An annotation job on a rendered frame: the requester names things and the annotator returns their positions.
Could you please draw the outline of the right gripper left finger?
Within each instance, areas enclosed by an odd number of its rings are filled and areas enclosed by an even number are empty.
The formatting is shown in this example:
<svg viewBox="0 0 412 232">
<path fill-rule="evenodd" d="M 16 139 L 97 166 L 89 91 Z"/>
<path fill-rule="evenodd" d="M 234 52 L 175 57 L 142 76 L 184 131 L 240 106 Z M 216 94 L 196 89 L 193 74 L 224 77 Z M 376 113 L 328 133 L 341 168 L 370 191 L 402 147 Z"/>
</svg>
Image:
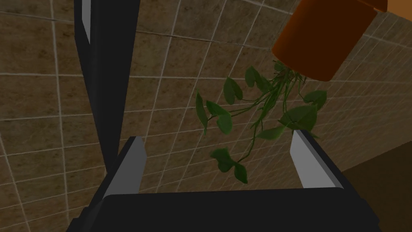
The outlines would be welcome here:
<svg viewBox="0 0 412 232">
<path fill-rule="evenodd" d="M 143 139 L 130 137 L 95 193 L 100 201 L 109 195 L 137 194 L 147 160 Z"/>
</svg>

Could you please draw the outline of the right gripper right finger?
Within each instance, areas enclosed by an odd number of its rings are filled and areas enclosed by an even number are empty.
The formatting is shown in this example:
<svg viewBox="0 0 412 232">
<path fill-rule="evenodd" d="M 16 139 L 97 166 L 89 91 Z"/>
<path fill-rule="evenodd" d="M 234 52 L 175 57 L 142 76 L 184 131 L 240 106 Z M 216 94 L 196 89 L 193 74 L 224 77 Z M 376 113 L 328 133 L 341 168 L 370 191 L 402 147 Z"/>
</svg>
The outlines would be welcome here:
<svg viewBox="0 0 412 232">
<path fill-rule="evenodd" d="M 355 190 L 308 131 L 293 132 L 290 155 L 304 188 Z"/>
</svg>

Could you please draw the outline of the black tapered bar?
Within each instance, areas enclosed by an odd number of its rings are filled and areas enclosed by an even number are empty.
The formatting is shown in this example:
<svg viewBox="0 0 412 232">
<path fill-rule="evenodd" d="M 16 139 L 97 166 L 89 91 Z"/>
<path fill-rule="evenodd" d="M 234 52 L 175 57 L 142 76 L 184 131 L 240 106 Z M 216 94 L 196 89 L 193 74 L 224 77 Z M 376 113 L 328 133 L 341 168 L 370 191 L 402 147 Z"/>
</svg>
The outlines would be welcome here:
<svg viewBox="0 0 412 232">
<path fill-rule="evenodd" d="M 107 171 L 119 149 L 140 0 L 73 0 L 74 37 Z"/>
</svg>

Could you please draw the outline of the green plant in orange pot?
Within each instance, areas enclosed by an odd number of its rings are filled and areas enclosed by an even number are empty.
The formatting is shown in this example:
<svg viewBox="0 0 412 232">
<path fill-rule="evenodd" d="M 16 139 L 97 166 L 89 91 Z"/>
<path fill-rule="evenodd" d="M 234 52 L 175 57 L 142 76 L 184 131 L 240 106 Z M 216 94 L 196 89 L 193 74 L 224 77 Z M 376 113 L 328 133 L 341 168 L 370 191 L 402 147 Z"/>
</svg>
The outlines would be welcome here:
<svg viewBox="0 0 412 232">
<path fill-rule="evenodd" d="M 256 140 L 276 140 L 286 129 L 310 133 L 327 91 L 301 95 L 303 105 L 289 108 L 292 90 L 300 92 L 307 79 L 330 81 L 377 13 L 387 12 L 388 6 L 389 0 L 301 0 L 271 49 L 274 77 L 265 78 L 253 66 L 245 71 L 247 86 L 261 92 L 250 106 L 228 111 L 196 94 L 196 114 L 204 131 L 216 118 L 220 131 L 228 135 L 235 116 L 256 109 L 260 114 L 251 126 L 250 151 Z"/>
</svg>

